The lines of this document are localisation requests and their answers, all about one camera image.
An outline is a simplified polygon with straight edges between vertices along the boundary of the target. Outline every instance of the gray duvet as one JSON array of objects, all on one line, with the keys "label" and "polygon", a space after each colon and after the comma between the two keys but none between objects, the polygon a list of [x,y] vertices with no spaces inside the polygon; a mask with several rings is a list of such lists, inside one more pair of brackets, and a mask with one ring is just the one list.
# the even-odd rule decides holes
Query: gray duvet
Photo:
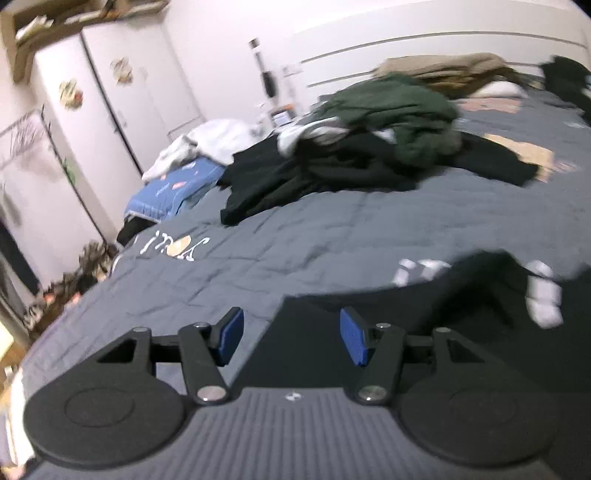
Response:
[{"label": "gray duvet", "polygon": [[[591,129],[577,111],[536,97],[517,113],[463,111],[458,128],[551,149],[548,182],[519,188],[450,169],[413,192],[311,194],[229,228],[219,220],[228,193],[212,190],[140,234],[111,278],[43,334],[22,363],[26,396],[134,326],[172,334],[240,306],[244,337],[222,369],[231,382],[284,296],[385,286],[405,258],[506,249],[558,275],[591,262]],[[157,374],[184,391],[178,366]]]}]

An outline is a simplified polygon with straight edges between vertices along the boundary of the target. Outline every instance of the screw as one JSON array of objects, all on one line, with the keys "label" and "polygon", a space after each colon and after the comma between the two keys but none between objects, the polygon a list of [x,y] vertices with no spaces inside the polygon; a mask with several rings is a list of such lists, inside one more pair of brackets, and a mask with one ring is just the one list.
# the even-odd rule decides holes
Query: screw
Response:
[{"label": "screw", "polygon": [[380,387],[379,385],[366,385],[359,390],[357,395],[361,400],[375,402],[385,399],[388,392],[386,392],[384,387]]},{"label": "screw", "polygon": [[226,396],[226,389],[219,385],[208,385],[197,390],[197,396],[203,401],[218,401]]}]

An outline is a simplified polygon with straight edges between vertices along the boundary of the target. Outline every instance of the wardrobe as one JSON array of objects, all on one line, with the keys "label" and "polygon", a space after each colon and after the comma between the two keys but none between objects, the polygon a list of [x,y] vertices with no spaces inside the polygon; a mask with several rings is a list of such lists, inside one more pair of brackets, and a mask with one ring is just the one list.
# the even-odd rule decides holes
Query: wardrobe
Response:
[{"label": "wardrobe", "polygon": [[86,27],[35,54],[31,86],[80,198],[110,241],[142,173],[203,122],[161,22],[155,15]]}]

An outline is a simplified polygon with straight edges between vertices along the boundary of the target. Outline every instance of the black round pad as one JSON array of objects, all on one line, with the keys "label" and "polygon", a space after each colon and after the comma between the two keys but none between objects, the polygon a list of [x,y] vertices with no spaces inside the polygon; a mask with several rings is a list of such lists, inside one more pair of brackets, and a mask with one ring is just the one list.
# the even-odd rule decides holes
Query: black round pad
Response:
[{"label": "black round pad", "polygon": [[423,448],[452,462],[500,467],[549,447],[558,428],[552,398],[486,365],[437,372],[403,396],[400,420]]},{"label": "black round pad", "polygon": [[72,369],[35,393],[24,412],[35,450],[80,469],[140,460],[171,440],[183,421],[171,386],[121,365],[101,365],[100,374]]}]

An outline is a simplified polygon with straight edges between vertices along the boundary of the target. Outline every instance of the bed headboard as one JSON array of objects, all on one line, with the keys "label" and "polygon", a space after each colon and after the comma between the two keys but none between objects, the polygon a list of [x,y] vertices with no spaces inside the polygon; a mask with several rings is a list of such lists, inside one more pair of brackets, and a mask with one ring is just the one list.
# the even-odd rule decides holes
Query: bed headboard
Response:
[{"label": "bed headboard", "polygon": [[492,52],[537,74],[552,55],[590,64],[573,11],[523,0],[415,0],[306,28],[288,43],[306,106],[369,78],[389,57]]}]

